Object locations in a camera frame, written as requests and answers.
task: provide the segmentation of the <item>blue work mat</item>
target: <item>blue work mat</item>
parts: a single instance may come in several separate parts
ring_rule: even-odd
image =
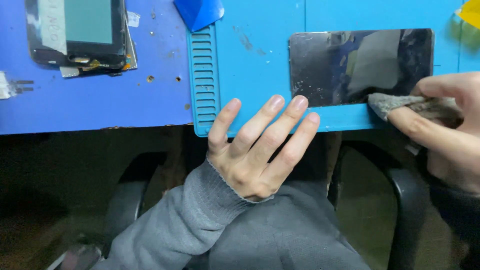
[[[232,98],[242,108],[229,129],[235,136],[273,95],[291,100],[288,39],[296,32],[431,28],[433,74],[458,72],[458,42],[446,28],[462,0],[223,0],[225,15],[187,35],[195,132],[207,136]],[[309,108],[320,115],[319,132],[381,125],[366,104]]]

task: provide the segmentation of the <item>gray sweater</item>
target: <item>gray sweater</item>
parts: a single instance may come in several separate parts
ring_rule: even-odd
[[[181,270],[208,251],[202,269],[369,269],[338,230],[325,183],[286,182],[253,203],[209,162],[113,241],[96,270]]]

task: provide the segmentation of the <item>sweater sleeve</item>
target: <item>sweater sleeve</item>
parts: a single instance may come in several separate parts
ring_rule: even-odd
[[[255,203],[240,197],[206,160],[117,236],[95,270],[182,269],[209,250],[226,225]]]

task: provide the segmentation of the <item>floor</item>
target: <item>floor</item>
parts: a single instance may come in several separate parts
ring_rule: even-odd
[[[403,149],[405,141],[392,141],[389,132],[345,132],[344,139],[375,142],[408,164],[408,153]],[[9,252],[22,250],[20,253],[28,255],[19,256],[29,260],[29,264],[17,266],[19,269],[25,265],[29,269],[45,269],[45,262],[36,261],[35,254],[42,254],[45,260],[50,260],[61,254],[65,245],[78,233],[100,235],[108,200],[126,166],[140,153],[167,150],[169,143],[165,128],[0,137],[0,196],[28,186],[36,192],[50,195],[52,201],[61,206],[60,210],[68,212],[59,214],[50,223],[44,222],[44,228],[39,228],[38,232],[30,230],[28,235],[22,234],[21,229],[6,234],[11,222],[18,220],[0,219],[0,261]],[[344,188],[337,212],[341,230],[372,269],[386,269],[396,218],[392,188],[372,164],[354,151],[345,157],[342,175]],[[160,176],[156,174],[152,186],[158,185],[158,181]],[[161,197],[153,189],[149,192],[147,206]],[[47,215],[53,211],[46,209]],[[20,224],[25,224],[24,220],[20,220]],[[9,235],[9,240],[17,244],[2,246]],[[416,269],[447,269],[450,238],[448,227],[430,206],[421,234]],[[56,243],[56,246],[49,247],[48,256],[39,253],[46,248],[45,245],[35,249],[29,244],[40,239]]]

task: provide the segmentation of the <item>gray cloth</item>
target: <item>gray cloth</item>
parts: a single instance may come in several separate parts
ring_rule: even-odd
[[[393,109],[407,106],[419,115],[444,126],[457,128],[463,122],[461,110],[454,98],[425,98],[420,96],[396,97],[382,93],[368,96],[368,105],[384,121]]]
[[[96,270],[369,269],[338,230],[326,182],[288,181],[271,199],[239,197],[207,161],[113,242]]]

